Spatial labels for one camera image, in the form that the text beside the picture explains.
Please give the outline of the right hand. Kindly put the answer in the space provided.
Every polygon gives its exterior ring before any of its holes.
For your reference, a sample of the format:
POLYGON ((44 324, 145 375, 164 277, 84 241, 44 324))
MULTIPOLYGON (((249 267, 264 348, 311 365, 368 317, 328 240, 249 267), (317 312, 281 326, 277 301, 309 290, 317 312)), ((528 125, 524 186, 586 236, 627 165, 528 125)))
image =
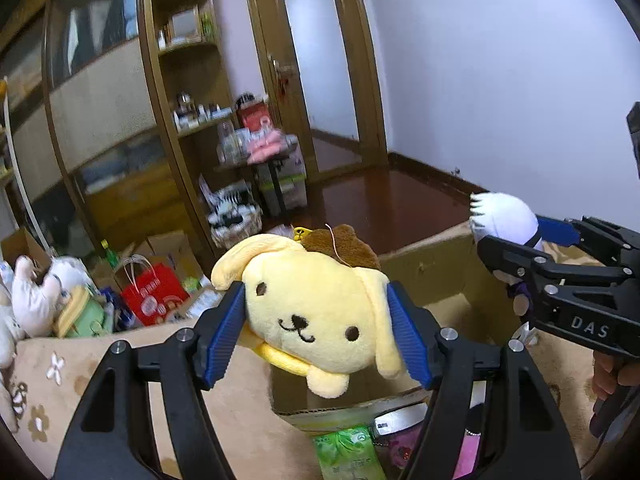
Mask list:
POLYGON ((593 352, 592 390, 599 400, 606 400, 617 387, 640 385, 640 363, 624 363, 614 356, 593 352))

